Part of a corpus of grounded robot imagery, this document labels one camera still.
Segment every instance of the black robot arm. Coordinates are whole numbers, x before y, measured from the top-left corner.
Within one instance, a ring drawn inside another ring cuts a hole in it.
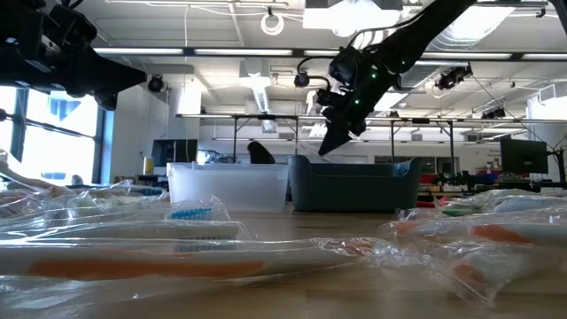
[[[412,22],[399,28],[379,44],[361,51],[352,46],[340,48],[329,65],[329,75],[343,84],[342,94],[320,89],[318,103],[328,106],[327,134],[320,155],[351,140],[349,132],[359,136],[366,130],[366,117],[391,87],[400,87],[400,75],[407,72],[423,55],[427,45],[451,25],[476,0],[436,0],[424,8]],[[567,30],[567,0],[550,0]]]

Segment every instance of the blue toothbrush bristles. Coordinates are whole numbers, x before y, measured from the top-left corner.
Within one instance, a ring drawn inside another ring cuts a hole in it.
[[[169,218],[176,220],[209,221],[212,208],[194,208],[171,213]]]

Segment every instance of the storage bin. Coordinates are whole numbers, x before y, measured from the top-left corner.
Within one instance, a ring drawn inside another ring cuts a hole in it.
[[[397,164],[311,164],[288,159],[293,205],[306,212],[385,212],[416,207],[421,159]]]
[[[229,211],[284,209],[287,165],[167,164],[172,202],[219,198]]]

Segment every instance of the window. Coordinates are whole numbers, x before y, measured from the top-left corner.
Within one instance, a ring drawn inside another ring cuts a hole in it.
[[[70,184],[73,175],[91,183],[98,112],[90,96],[30,90],[22,163],[56,184]]]
[[[95,98],[69,97],[65,92],[53,91],[50,95],[29,91],[27,118],[32,121],[70,129],[86,136],[97,133],[98,105]]]
[[[0,87],[0,108],[8,114],[14,114],[16,109],[16,89]],[[12,146],[13,123],[10,119],[0,122],[0,148],[9,152]]]
[[[39,170],[43,178],[68,185],[73,175],[92,180],[95,142],[44,128],[27,127],[23,164]]]

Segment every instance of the ceiling pipe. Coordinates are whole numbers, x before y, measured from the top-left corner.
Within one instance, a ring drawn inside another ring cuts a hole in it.
[[[232,23],[234,24],[234,29],[237,32],[238,43],[240,43],[240,46],[243,47],[245,46],[245,40],[242,37],[242,32],[240,31],[240,26],[238,25],[237,15],[234,11],[234,4],[229,4],[229,11],[232,17]]]

